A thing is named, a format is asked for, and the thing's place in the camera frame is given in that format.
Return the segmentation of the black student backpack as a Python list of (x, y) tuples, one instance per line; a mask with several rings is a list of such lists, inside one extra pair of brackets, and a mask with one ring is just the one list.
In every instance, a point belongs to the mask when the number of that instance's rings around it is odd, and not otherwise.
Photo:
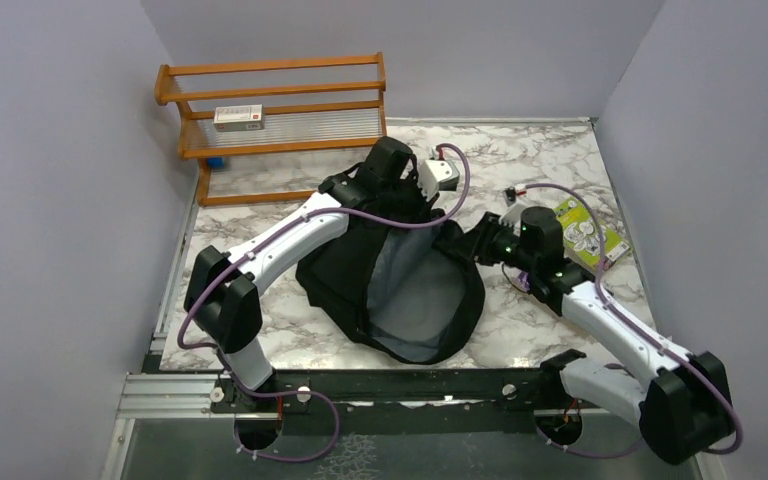
[(465, 347), (484, 310), (481, 274), (454, 249), (463, 235), (454, 220), (399, 229), (354, 217), (299, 261), (295, 278), (352, 342), (437, 364)]

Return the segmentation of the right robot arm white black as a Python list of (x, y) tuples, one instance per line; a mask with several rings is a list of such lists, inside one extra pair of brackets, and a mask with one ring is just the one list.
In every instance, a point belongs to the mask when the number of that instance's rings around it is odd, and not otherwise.
[(527, 207), (516, 225), (485, 213), (455, 246), (477, 264), (524, 272), (534, 299), (591, 334), (627, 370), (565, 353), (542, 365), (539, 398), (552, 407), (572, 398), (598, 405), (637, 427), (650, 450), (672, 465), (736, 436), (723, 363), (658, 336), (616, 304), (589, 270), (566, 256), (563, 240), (551, 209)]

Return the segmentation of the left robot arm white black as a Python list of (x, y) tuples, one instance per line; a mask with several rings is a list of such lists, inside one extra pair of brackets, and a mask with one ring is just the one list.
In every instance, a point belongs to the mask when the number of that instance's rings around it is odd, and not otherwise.
[(345, 234), (352, 218), (419, 229), (417, 223), (373, 214), (376, 200), (394, 201), (396, 194), (406, 193), (425, 206), (444, 191), (467, 194), (470, 164), (454, 147), (461, 159), (455, 165), (444, 157), (446, 148), (440, 144), (436, 156), (420, 161), (407, 145), (381, 137), (365, 160), (327, 177), (296, 211), (266, 232), (227, 252), (208, 246), (198, 254), (181, 327), (196, 323), (208, 334), (204, 347), (214, 350), (234, 376), (236, 396), (245, 407), (262, 410), (274, 397), (273, 367), (258, 340), (263, 323), (261, 295), (305, 256)]

